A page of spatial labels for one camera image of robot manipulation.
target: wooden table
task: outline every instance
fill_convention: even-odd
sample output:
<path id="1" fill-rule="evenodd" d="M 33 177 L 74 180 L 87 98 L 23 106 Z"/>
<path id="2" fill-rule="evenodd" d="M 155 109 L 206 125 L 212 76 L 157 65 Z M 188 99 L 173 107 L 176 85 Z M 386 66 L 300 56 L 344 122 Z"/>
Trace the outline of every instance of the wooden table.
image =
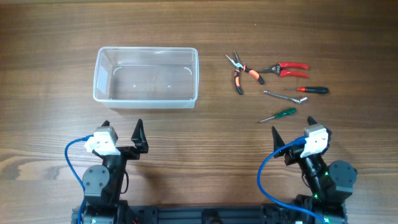
<path id="1" fill-rule="evenodd" d="M 350 223 L 396 223 L 398 214 L 398 5 L 394 1 L 177 1 L 0 6 L 0 220 L 69 223 L 83 198 L 63 155 L 73 139 L 108 119 L 118 146 L 144 120 L 149 153 L 128 162 L 131 205 L 249 205 L 269 202 L 256 173 L 272 151 L 271 126 L 286 141 L 306 117 L 333 131 L 327 163 L 358 170 L 347 200 Z M 200 84 L 192 110 L 110 110 L 93 99 L 102 46 L 194 47 Z M 252 68 L 310 65 L 310 79 L 243 75 L 233 86 L 225 54 Z M 320 85 L 294 105 L 261 94 Z M 298 113 L 257 124 L 282 109 Z M 71 147 L 78 174 L 100 160 Z M 310 194 L 297 165 L 270 161 L 263 184 L 289 202 Z"/>

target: screwdriver handle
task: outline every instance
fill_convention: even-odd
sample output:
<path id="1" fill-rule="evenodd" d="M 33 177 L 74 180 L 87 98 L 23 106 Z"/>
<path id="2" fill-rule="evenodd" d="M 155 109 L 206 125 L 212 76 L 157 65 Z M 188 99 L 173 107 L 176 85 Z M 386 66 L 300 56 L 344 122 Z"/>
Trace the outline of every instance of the screwdriver handle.
<path id="1" fill-rule="evenodd" d="M 318 93 L 318 94 L 326 94 L 329 93 L 329 89 L 326 87 L 299 87 L 297 88 L 297 91 L 302 91 L 305 93 Z"/>
<path id="2" fill-rule="evenodd" d="M 284 110 L 280 113 L 275 114 L 274 116 L 277 119 L 277 118 L 281 118 L 284 116 L 292 115 L 292 114 L 296 113 L 296 111 L 297 111 L 296 108 L 289 108 L 287 110 Z"/>

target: metal wrench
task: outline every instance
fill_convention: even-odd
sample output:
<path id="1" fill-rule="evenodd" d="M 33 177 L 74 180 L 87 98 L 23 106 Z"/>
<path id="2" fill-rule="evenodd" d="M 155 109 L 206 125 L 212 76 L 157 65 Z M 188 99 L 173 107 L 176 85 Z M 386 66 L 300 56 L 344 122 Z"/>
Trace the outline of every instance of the metal wrench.
<path id="1" fill-rule="evenodd" d="M 264 90 L 263 94 L 268 94 L 268 95 L 276 96 L 276 97 L 283 98 L 283 99 L 286 99 L 286 100 L 291 100 L 294 103 L 298 103 L 298 104 L 301 104 L 301 103 L 303 103 L 304 101 L 306 101 L 308 99 L 307 97 L 303 97 L 301 99 L 295 99 L 295 98 L 292 98 L 292 97 L 289 97 L 289 96 L 280 95 L 280 94 L 276 94 L 276 93 L 271 93 L 270 91 L 267 91 L 267 90 Z"/>

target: white container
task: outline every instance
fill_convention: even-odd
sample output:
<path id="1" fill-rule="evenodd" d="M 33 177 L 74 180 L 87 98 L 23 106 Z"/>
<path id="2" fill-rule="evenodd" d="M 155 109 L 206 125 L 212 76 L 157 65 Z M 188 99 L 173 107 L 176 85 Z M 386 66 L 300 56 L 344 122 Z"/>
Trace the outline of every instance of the white container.
<path id="1" fill-rule="evenodd" d="M 103 47 L 94 72 L 94 99 L 108 108 L 193 108 L 198 51 L 190 47 Z"/>

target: pliers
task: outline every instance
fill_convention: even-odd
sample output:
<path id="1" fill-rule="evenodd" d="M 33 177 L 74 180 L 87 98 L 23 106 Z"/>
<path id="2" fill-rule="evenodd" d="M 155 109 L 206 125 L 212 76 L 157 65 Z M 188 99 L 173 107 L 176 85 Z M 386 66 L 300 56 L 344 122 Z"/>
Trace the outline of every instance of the pliers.
<path id="1" fill-rule="evenodd" d="M 258 73 L 275 73 L 280 77 L 287 76 L 295 76 L 301 78 L 308 78 L 306 73 L 296 72 L 296 71 L 288 71 L 286 68 L 302 68 L 308 70 L 310 67 L 304 63 L 296 63 L 296 62 L 279 62 L 271 67 L 264 68 L 261 70 L 257 70 Z"/>
<path id="2" fill-rule="evenodd" d="M 258 74 L 253 69 L 248 68 L 247 66 L 241 64 L 241 61 L 239 60 L 238 54 L 236 52 L 235 52 L 235 58 L 236 58 L 236 62 L 234 60 L 232 60 L 230 57 L 228 57 L 228 59 L 230 59 L 232 64 L 235 65 L 235 74 L 234 74 L 234 77 L 235 77 L 235 88 L 236 88 L 236 91 L 238 91 L 239 95 L 243 94 L 243 91 L 242 91 L 242 88 L 241 88 L 241 84 L 239 82 L 239 74 L 241 72 L 241 69 L 243 69 L 243 71 L 247 72 L 248 74 L 250 74 L 254 78 L 256 78 L 256 80 L 258 80 L 261 85 L 264 84 L 264 80 L 262 79 L 260 74 Z"/>

